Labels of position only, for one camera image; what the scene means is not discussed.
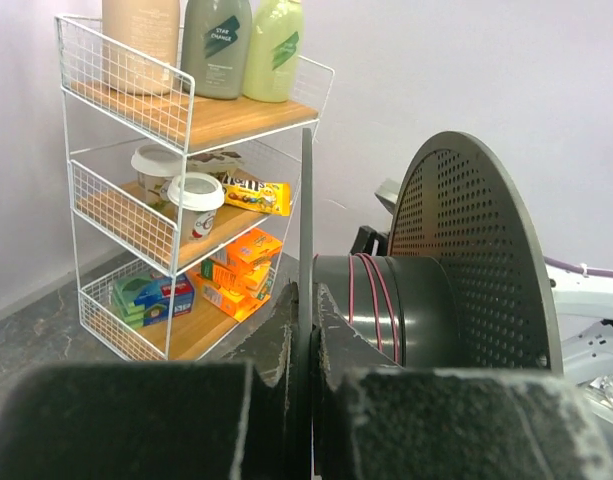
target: white wall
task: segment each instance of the white wall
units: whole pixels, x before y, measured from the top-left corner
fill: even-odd
[[[0,309],[73,268],[52,16],[100,5],[0,2]],[[386,227],[374,189],[456,129],[506,164],[547,254],[613,267],[613,0],[303,6],[303,53],[337,70],[316,145],[319,252],[346,252],[361,224]],[[125,133],[83,112],[78,146]],[[127,164],[116,152],[98,167]],[[109,249],[90,230],[80,239],[85,261]]]

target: round metal plate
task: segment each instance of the round metal plate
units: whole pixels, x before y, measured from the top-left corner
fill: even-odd
[[[421,147],[402,183],[388,250],[433,257],[444,268],[465,366],[563,373],[535,229],[508,172],[482,142],[444,132]]]

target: orange box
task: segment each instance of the orange box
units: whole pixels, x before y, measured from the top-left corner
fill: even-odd
[[[202,297],[239,323],[250,317],[270,299],[270,296],[266,296],[264,300],[256,300],[247,295],[227,290],[205,279],[199,280],[199,292]]]
[[[259,228],[253,228],[210,258],[240,276],[263,263],[270,262],[281,249],[280,240]]]
[[[210,280],[227,290],[234,290],[237,293],[249,295],[258,300],[264,298],[264,295],[260,297],[260,294],[266,283],[270,281],[269,286],[272,286],[273,280],[269,279],[271,273],[270,261],[258,265],[248,273],[236,275],[228,268],[209,258],[204,260],[198,268],[193,269],[190,273]]]

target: white lid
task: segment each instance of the white lid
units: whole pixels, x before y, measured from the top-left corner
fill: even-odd
[[[182,172],[182,157],[156,143],[142,145],[131,159],[135,170],[153,177],[174,177]]]
[[[177,175],[168,187],[168,198],[179,206],[180,183],[182,176]],[[215,177],[205,173],[189,172],[186,174],[186,183],[182,195],[183,206],[196,212],[209,212],[216,210],[224,204],[224,190],[222,184]]]

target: yogurt cup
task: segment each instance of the yogurt cup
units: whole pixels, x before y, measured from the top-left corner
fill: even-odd
[[[224,190],[219,180],[206,173],[187,173],[183,192],[181,181],[181,175],[171,180],[168,198],[177,210],[183,206],[182,241],[200,242],[213,228],[217,209],[224,204]]]
[[[143,145],[135,150],[131,165],[137,170],[141,200],[158,212],[169,207],[166,191],[170,181],[182,172],[182,157],[158,144]]]

